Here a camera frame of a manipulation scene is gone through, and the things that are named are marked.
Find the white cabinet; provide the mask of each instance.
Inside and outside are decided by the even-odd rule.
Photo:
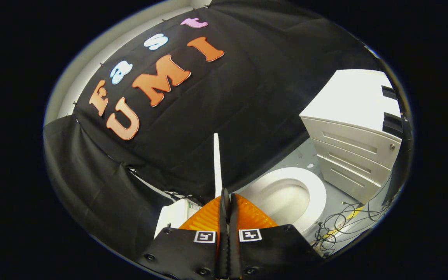
[[[386,181],[400,150],[400,109],[385,73],[339,70],[300,113],[322,167],[322,174],[348,195],[366,203]]]

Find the tangled wires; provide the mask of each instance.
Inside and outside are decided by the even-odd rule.
[[[363,227],[362,229],[353,231],[353,232],[345,232],[345,231],[342,231],[343,228],[348,227],[348,226],[350,226],[350,225],[354,225],[355,223],[358,223],[358,222],[363,221],[363,220],[366,220],[366,219],[370,219],[370,220],[373,221],[373,222],[377,222],[377,221],[379,221],[379,220],[381,219],[381,217],[384,216],[384,214],[385,214],[386,211],[388,210],[388,208],[389,208],[389,206],[390,206],[390,203],[391,203],[391,201],[387,202],[387,203],[384,205],[383,209],[381,209],[381,211],[370,211],[370,210],[369,210],[369,202],[368,202],[368,210],[360,210],[359,208],[356,209],[356,208],[355,208],[355,205],[357,205],[357,204],[349,204],[349,203],[346,203],[346,204],[348,204],[348,206],[346,206],[345,209],[343,209],[343,211],[341,211],[340,213],[336,213],[336,214],[329,215],[329,216],[325,219],[324,223],[322,223],[322,222],[319,222],[319,223],[318,223],[319,228],[318,228],[318,230],[317,230],[316,233],[315,233],[316,242],[314,243],[313,247],[316,247],[316,246],[319,245],[320,250],[323,251],[323,252],[326,252],[326,251],[327,251],[327,253],[332,253],[332,252],[334,252],[335,249],[333,249],[333,246],[334,246],[337,242],[343,242],[343,241],[347,241],[347,240],[350,240],[350,239],[353,239],[353,238],[357,237],[357,235],[355,235],[355,236],[352,236],[352,237],[347,238],[347,239],[337,240],[337,239],[336,239],[336,236],[335,236],[336,233],[341,233],[341,234],[356,234],[356,233],[359,233],[359,232],[362,232],[362,231],[366,230],[368,227],[372,226],[374,223],[371,223],[370,225],[368,225],[368,226],[366,226],[366,227]],[[349,223],[349,221],[352,220],[353,216],[355,216],[355,214],[356,214],[357,212],[364,212],[364,213],[367,213],[367,217],[364,217],[364,218],[361,218],[361,219],[359,219],[359,220],[356,220],[356,221],[353,221],[353,222],[350,222],[350,223]],[[347,218],[347,217],[344,215],[344,213],[351,213],[351,214],[348,215],[350,218]],[[382,216],[380,216],[380,217],[377,218],[377,219],[374,219],[376,216],[381,215],[381,213],[383,213]],[[331,219],[334,218],[334,217],[336,217],[336,220],[335,220],[335,222],[334,222],[334,229],[329,229],[328,227],[326,227],[326,224],[327,224],[327,222],[329,222],[329,220],[331,220]],[[342,223],[341,226],[337,226],[337,224],[338,224],[338,219],[339,219],[340,217],[343,218],[343,223]],[[327,233],[324,234],[323,236],[321,236],[321,234],[320,234],[320,232],[321,232],[322,230],[327,230]],[[331,246],[330,246],[329,248],[325,248],[325,247],[323,246],[323,244],[324,244],[325,242],[327,242],[327,243],[331,243]]]

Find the black cloth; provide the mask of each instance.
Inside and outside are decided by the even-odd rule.
[[[44,148],[52,186],[76,222],[121,255],[139,256],[172,200],[109,158],[73,116],[45,126]]]
[[[203,28],[180,25],[186,18]],[[144,41],[163,33],[169,41],[149,50]],[[225,55],[213,62],[186,44],[206,37]],[[150,99],[132,87],[138,75],[156,75],[155,62],[170,54],[191,76]],[[117,85],[110,72],[118,62],[133,64]],[[222,182],[235,191],[278,163],[309,138],[299,113],[338,69],[382,70],[379,60],[350,34],[315,13],[281,2],[216,2],[160,23],[122,46],[87,83],[73,115],[99,149],[136,169],[161,190],[192,194],[202,203],[214,194],[213,133],[219,133]],[[105,113],[89,104],[105,80]],[[121,98],[137,114],[139,131],[122,140],[107,129]]]

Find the cabinet drawer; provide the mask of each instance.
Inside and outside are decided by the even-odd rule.
[[[353,126],[318,119],[303,117],[302,122],[313,139],[351,151],[388,169],[393,168],[401,140]]]
[[[322,176],[344,193],[366,204],[379,190],[380,186],[349,170],[318,155]]]
[[[318,155],[343,165],[379,185],[383,185],[390,176],[390,169],[363,156],[319,140],[312,139],[312,142]]]

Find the toilet bowl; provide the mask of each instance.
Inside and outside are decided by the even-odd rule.
[[[298,167],[274,170],[240,195],[278,225],[291,224],[304,236],[316,229],[326,205],[326,189],[316,174]]]

